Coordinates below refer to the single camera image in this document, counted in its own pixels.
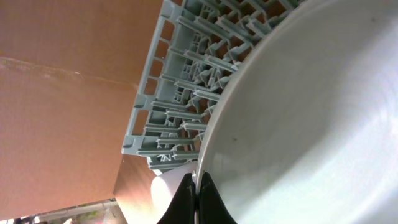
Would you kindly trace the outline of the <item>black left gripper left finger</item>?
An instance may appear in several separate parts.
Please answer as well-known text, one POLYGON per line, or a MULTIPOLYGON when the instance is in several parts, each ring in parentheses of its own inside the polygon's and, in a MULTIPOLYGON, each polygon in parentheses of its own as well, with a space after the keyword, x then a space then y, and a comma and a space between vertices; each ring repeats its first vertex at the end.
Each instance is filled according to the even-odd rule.
POLYGON ((195 184, 191 174, 185 174, 169 207, 158 224, 194 224, 195 223, 195 184))

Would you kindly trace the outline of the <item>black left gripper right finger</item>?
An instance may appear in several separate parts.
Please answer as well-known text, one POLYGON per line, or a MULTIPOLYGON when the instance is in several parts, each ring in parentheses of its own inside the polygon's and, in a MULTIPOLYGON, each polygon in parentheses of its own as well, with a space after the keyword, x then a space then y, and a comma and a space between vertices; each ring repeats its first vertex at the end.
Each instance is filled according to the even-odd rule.
POLYGON ((199 224, 237 224, 229 214, 213 182, 205 172, 201 178, 199 199, 199 224))

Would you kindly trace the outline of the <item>white round plate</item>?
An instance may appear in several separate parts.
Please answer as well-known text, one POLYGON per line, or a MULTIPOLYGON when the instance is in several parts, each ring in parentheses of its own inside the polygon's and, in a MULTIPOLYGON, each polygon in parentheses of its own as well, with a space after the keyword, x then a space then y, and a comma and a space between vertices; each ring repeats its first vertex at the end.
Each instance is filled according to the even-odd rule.
POLYGON ((248 55, 199 158, 238 223, 397 222, 397 1, 305 1, 248 55))

